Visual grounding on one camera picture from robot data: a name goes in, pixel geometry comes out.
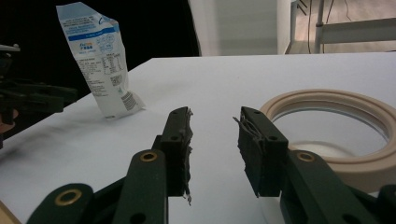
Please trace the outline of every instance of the beige ring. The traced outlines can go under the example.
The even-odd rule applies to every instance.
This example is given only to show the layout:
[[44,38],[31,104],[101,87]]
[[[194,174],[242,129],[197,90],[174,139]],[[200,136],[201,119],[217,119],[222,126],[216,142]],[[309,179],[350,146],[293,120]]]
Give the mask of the beige ring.
[[349,186],[375,192],[396,183],[396,109],[374,98],[348,91],[303,90],[281,94],[260,111],[275,121],[289,113],[319,109],[348,115],[375,128],[387,140],[377,152],[353,158],[322,158]]

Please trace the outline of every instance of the wire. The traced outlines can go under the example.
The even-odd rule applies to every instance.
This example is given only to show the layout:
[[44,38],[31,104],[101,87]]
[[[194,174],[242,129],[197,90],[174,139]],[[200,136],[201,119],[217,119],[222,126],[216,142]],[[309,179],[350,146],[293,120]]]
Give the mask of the wire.
[[311,26],[311,15],[312,15],[312,0],[309,1],[309,18],[308,18],[308,52],[311,53],[311,47],[309,47],[309,27]]
[[350,21],[352,21],[352,20],[349,18],[349,16],[347,15],[347,14],[349,13],[349,7],[348,7],[348,5],[347,5],[347,0],[344,0],[344,2],[346,2],[346,16],[347,16],[347,18],[348,18]]
[[[330,13],[332,12],[332,4],[333,3],[334,3],[334,0],[332,0],[332,3],[330,4],[329,13],[327,13],[326,24],[329,22]],[[324,44],[322,44],[322,52],[324,53]]]

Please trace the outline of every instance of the table surface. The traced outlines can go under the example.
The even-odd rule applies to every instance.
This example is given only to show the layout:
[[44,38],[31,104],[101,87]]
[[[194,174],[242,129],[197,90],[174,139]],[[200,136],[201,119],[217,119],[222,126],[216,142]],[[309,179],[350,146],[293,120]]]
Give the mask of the table surface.
[[25,223],[54,189],[85,183],[94,191],[124,177],[149,149],[168,114],[191,116],[191,196],[169,199],[169,223],[282,223],[262,211],[237,147],[241,106],[259,109],[287,91],[354,91],[396,106],[396,54],[222,56],[151,59],[130,71],[138,113],[106,121],[92,95],[8,138],[0,151],[0,200]]

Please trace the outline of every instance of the plastic packet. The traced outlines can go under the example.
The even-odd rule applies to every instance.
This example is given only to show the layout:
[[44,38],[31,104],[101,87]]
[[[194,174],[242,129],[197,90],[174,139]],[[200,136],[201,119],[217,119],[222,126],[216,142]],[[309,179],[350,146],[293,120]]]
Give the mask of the plastic packet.
[[144,103],[128,87],[118,22],[81,2],[56,10],[70,50],[105,118],[118,119],[140,110]]

